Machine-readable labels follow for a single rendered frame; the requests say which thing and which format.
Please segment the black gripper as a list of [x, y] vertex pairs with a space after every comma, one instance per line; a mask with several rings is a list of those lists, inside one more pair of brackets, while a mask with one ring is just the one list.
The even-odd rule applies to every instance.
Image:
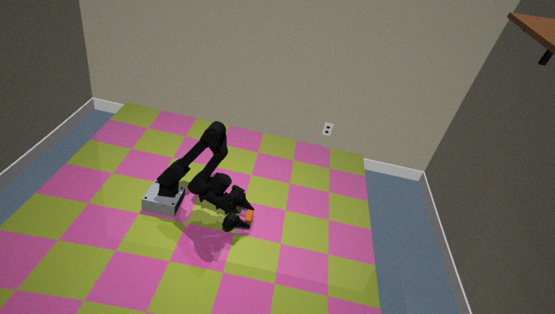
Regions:
[[223, 209], [225, 211], [225, 214], [228, 214], [225, 218], [224, 218], [224, 222], [222, 227], [225, 228], [226, 230], [231, 229], [231, 228], [244, 228], [244, 227], [250, 227], [250, 225], [248, 223], [246, 223], [244, 220], [242, 220], [239, 215], [237, 216], [235, 214], [235, 210], [236, 210], [236, 206], [240, 206], [243, 207], [245, 209], [250, 209], [250, 210], [255, 210], [252, 205], [247, 201], [246, 197], [245, 197], [245, 190], [242, 189], [241, 190], [243, 192], [243, 200], [235, 205], [233, 205], [234, 207], [231, 209], [229, 208], [223, 201], [223, 198], [226, 199], [226, 195], [223, 193], [221, 198], [219, 199], [219, 201], [215, 204], [216, 205], [216, 209]]

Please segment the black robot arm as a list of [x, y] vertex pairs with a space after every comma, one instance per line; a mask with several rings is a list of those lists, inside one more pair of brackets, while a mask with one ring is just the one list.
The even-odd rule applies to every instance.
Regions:
[[[157, 178], [158, 183], [160, 183], [158, 196], [175, 198], [179, 189], [179, 181], [190, 170], [188, 165], [207, 147], [213, 152], [213, 157], [205, 168], [194, 176], [187, 187], [191, 193], [199, 194], [200, 202], [205, 199], [215, 205], [225, 190], [232, 184], [232, 179], [224, 173], [217, 172], [214, 177], [211, 177], [211, 174], [228, 154], [226, 128], [222, 122], [218, 121], [212, 123], [204, 131], [200, 140]], [[224, 193], [226, 199], [223, 198], [223, 201], [229, 208], [232, 209], [233, 205], [243, 200], [241, 190], [242, 188], [234, 185], [230, 193]]]

